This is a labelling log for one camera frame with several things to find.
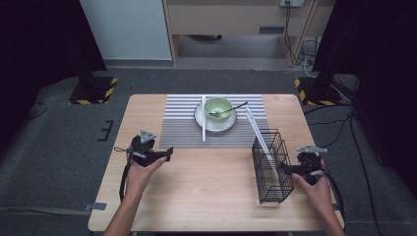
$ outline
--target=black wire basket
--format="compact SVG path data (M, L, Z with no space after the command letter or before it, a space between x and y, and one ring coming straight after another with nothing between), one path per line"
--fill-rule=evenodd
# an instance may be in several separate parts
M268 147L266 154L258 138L252 146L260 203L282 203L294 190L291 175L284 166L291 166L285 141L276 129L260 129Z

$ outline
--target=person's left hand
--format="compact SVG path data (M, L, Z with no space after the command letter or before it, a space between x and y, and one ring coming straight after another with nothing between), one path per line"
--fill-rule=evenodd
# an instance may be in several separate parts
M166 157L160 158L147 167L142 167L134 161L130 166L126 178L125 198L134 198L136 201L139 201L142 198L142 193L147 187L150 176L163 164L163 162L165 162L165 160Z

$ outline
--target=white wall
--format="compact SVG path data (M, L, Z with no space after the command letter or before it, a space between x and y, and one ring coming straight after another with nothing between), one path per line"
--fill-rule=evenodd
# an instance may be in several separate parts
M81 0L104 60L171 60L161 0Z

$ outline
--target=spoon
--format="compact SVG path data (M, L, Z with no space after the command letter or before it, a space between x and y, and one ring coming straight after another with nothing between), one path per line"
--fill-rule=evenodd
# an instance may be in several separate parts
M216 110L213 110L213 111L211 111L208 115L210 115L210 116L218 116L218 115L220 115L221 113L224 113L224 112L227 112L227 111L231 111L231 110L234 110L234 109L236 109L236 108L239 108L239 107L241 107L241 106L243 106L243 105L246 105L246 104L248 104L248 102L245 102L245 103L243 103L243 104L240 104L240 105L238 105L238 106L235 106L235 107L233 107L233 108L231 108L231 109L228 109L228 110L225 110L225 111L216 111Z

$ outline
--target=striped placemat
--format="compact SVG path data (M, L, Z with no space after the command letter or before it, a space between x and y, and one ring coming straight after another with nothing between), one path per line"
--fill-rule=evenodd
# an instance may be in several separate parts
M246 117L246 107L251 109L260 129L268 129L264 102L260 94L206 94L228 98L233 106L248 101L236 109L237 119L232 127L222 132L206 131L203 142L203 128L197 123L194 112L202 103L202 94L169 94L160 136L160 148L250 148L255 132Z

